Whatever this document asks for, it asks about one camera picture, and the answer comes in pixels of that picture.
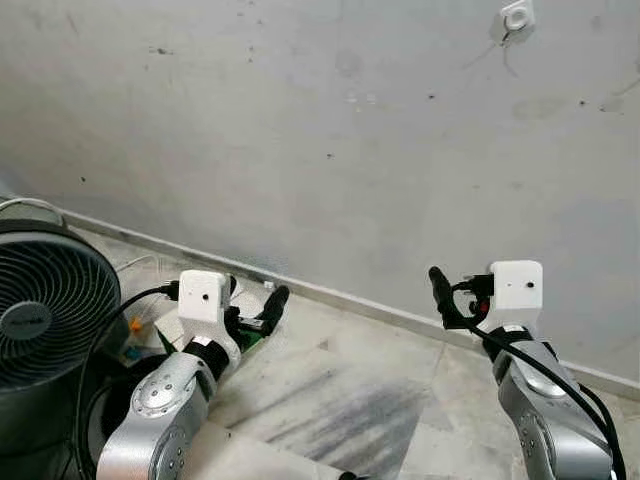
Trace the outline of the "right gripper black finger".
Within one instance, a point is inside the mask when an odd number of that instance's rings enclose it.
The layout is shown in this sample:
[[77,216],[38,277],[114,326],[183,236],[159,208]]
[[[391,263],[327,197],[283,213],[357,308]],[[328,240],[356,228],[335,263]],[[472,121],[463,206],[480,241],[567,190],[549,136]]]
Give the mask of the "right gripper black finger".
[[430,266],[429,280],[431,284],[431,296],[436,303],[436,311],[440,314],[440,319],[444,329],[457,330],[466,328],[466,316],[458,311],[454,302],[453,285],[449,283],[447,276],[439,266]]

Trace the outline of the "black floor fan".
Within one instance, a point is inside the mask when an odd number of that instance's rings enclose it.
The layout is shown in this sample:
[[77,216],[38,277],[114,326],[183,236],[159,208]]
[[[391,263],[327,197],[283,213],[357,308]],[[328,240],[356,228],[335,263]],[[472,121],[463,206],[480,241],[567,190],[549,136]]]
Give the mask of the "black floor fan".
[[140,372],[108,257],[54,207],[0,201],[0,480],[88,480]]

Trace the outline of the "white wall hook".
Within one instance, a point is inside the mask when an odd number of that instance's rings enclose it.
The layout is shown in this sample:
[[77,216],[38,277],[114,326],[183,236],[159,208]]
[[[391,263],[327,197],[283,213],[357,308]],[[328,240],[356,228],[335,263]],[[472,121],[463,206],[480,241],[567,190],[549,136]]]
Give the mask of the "white wall hook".
[[513,0],[499,10],[499,23],[503,28],[499,45],[508,46],[524,41],[538,24],[532,0]]

